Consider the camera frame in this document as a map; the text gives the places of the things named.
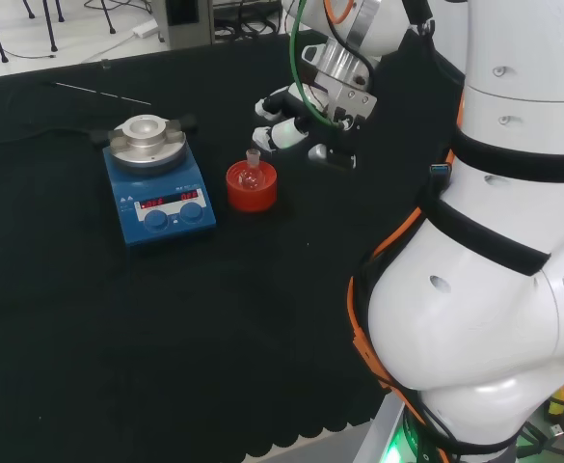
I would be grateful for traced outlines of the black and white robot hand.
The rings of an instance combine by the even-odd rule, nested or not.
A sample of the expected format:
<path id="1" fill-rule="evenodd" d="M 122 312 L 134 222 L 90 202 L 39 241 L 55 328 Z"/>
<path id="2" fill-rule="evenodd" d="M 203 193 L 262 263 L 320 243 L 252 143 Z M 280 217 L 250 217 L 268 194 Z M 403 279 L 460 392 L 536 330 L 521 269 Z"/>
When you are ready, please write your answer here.
<path id="1" fill-rule="evenodd" d="M 351 171 L 357 166 L 355 138 L 376 102 L 342 84 L 329 92 L 292 83 L 255 104 L 265 125 L 254 129 L 252 143 L 273 156 L 303 147 L 311 162 Z"/>

